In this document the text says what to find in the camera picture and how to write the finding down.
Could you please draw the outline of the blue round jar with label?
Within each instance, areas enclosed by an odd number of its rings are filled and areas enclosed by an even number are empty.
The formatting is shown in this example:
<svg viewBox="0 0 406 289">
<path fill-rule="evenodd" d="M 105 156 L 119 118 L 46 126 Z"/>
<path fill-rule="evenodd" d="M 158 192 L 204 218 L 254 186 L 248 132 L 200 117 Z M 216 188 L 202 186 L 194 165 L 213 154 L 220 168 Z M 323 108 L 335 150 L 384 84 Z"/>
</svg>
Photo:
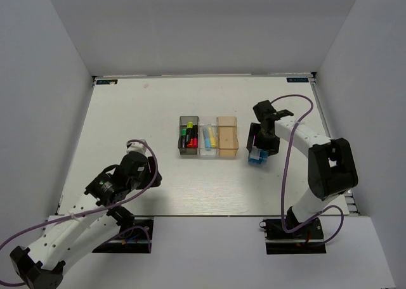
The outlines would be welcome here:
<svg viewBox="0 0 406 289">
<path fill-rule="evenodd" d="M 266 165 L 268 152 L 256 147 L 252 147 L 248 155 L 248 162 L 253 165 Z"/>
</svg>

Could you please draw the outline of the yellow pen tube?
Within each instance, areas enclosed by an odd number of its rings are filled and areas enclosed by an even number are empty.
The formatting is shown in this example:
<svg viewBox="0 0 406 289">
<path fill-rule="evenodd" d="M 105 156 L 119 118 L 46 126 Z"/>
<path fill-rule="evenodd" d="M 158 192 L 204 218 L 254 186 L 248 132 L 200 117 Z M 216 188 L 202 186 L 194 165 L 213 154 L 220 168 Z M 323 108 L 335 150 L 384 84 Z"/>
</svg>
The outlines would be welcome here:
<svg viewBox="0 0 406 289">
<path fill-rule="evenodd" d="M 217 147 L 214 130 L 213 130 L 213 127 L 211 125 L 207 126 L 207 132 L 208 132 L 208 135 L 209 135 L 209 141 L 210 141 L 211 148 Z"/>
</svg>

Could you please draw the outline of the light blue pen tube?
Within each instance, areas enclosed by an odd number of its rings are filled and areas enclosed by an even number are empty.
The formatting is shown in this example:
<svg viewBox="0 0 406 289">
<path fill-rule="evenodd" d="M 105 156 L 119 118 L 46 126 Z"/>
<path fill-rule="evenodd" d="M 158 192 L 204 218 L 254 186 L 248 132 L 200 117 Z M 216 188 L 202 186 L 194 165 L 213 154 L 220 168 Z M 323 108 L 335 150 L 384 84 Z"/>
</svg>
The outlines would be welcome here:
<svg viewBox="0 0 406 289">
<path fill-rule="evenodd" d="M 210 141 L 209 141 L 209 135 L 208 135 L 208 132 L 207 132 L 207 127 L 202 128 L 202 133 L 203 133 L 203 137 L 204 137 L 205 149 L 209 150 L 209 149 L 211 149 L 211 145 L 210 145 Z"/>
</svg>

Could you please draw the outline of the green cap black highlighter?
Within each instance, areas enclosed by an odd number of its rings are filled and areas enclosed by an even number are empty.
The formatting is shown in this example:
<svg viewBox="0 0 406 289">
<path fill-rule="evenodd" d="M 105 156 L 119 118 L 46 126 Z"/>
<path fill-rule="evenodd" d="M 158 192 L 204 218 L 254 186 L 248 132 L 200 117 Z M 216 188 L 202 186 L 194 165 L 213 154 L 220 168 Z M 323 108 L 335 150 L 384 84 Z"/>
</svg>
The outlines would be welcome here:
<svg viewBox="0 0 406 289">
<path fill-rule="evenodd" d="M 179 148 L 186 148 L 187 147 L 186 136 L 187 136 L 187 130 L 186 129 L 181 129 L 181 131 L 180 131 L 180 140 L 179 140 Z"/>
</svg>

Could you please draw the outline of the orange cap black highlighter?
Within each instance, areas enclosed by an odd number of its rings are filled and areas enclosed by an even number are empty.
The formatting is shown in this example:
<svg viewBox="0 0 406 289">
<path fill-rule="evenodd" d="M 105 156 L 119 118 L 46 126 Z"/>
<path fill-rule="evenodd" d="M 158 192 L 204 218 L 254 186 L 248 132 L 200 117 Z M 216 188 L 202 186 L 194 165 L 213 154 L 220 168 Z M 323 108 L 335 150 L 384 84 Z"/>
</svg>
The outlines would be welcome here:
<svg viewBox="0 0 406 289">
<path fill-rule="evenodd" d="M 191 136 L 190 141 L 187 144 L 187 147 L 188 148 L 196 148 L 197 144 L 198 144 L 197 137 L 194 134 L 193 136 Z"/>
</svg>

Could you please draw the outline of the pink cap black highlighter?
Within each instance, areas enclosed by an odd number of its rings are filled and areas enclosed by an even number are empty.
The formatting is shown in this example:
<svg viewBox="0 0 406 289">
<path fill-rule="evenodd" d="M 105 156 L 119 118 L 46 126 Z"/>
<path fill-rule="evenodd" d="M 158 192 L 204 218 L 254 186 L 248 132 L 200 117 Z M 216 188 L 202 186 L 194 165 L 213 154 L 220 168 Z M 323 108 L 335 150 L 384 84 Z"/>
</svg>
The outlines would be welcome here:
<svg viewBox="0 0 406 289">
<path fill-rule="evenodd" d="M 195 127 L 193 129 L 193 138 L 191 139 L 191 143 L 194 148 L 198 147 L 198 133 L 199 133 L 199 129 Z"/>
</svg>

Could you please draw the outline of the yellow cap black highlighter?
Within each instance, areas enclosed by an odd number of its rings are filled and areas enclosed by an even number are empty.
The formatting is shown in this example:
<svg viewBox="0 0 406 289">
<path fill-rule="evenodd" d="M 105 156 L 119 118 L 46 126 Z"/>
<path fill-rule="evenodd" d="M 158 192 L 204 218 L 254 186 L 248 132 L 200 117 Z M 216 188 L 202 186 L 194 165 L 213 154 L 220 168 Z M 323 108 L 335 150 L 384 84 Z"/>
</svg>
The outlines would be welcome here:
<svg viewBox="0 0 406 289">
<path fill-rule="evenodd" d="M 188 122 L 187 124 L 187 136 L 186 136 L 186 142 L 190 141 L 191 136 L 193 136 L 193 122 Z"/>
</svg>

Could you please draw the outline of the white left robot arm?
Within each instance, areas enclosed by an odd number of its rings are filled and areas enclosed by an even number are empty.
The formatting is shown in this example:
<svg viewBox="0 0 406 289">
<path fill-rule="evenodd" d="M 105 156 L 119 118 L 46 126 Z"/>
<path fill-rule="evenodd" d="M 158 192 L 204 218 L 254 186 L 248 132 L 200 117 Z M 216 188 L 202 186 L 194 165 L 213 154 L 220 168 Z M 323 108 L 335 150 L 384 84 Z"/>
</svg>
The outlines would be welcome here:
<svg viewBox="0 0 406 289">
<path fill-rule="evenodd" d="M 104 168 L 86 187 L 68 214 L 45 222 L 49 226 L 27 247 L 10 253 L 14 270 L 28 288 L 57 288 L 64 274 L 85 255 L 112 240 L 127 243 L 144 237 L 150 248 L 148 226 L 136 220 L 124 204 L 162 180 L 152 149 L 144 140 L 126 143 L 119 164 Z"/>
</svg>

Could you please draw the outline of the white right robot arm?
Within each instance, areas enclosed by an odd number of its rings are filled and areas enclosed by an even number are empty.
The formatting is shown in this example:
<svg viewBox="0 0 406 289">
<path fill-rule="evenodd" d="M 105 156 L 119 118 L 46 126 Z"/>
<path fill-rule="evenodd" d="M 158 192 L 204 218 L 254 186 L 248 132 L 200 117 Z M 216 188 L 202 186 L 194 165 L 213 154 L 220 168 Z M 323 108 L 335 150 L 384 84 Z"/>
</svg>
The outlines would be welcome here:
<svg viewBox="0 0 406 289">
<path fill-rule="evenodd" d="M 282 229 L 299 238 L 310 224 L 331 207 L 331 201 L 358 184 L 358 174 L 350 143 L 344 139 L 323 136 L 296 119 L 288 110 L 276 110 L 270 101 L 261 101 L 253 108 L 257 118 L 250 124 L 247 140 L 248 161 L 264 165 L 279 152 L 281 140 L 288 142 L 282 182 L 287 182 L 293 148 L 307 159 L 308 189 L 289 209 L 282 204 Z"/>
</svg>

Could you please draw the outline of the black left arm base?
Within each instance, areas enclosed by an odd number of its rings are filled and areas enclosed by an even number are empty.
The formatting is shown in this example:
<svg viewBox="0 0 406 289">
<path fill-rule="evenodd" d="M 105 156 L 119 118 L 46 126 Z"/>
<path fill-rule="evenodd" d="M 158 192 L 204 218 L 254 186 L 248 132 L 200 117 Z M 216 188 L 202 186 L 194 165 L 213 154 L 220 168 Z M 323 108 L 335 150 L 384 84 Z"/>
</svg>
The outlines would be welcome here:
<svg viewBox="0 0 406 289">
<path fill-rule="evenodd" d="M 149 254 L 152 250 L 154 218 L 135 219 L 130 226 L 138 226 L 93 250 L 94 254 Z"/>
</svg>

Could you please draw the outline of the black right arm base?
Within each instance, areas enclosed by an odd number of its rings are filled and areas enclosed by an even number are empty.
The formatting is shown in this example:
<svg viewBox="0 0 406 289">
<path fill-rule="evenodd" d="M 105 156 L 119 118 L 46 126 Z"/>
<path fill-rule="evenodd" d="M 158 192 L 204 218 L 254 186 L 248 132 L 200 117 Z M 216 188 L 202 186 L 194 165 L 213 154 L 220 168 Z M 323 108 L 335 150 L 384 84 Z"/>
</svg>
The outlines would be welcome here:
<svg viewBox="0 0 406 289">
<path fill-rule="evenodd" d="M 280 219 L 263 219 L 259 228 L 265 234 L 267 255 L 326 254 L 324 232 L 320 219 L 305 225 L 294 233 L 282 229 Z"/>
</svg>

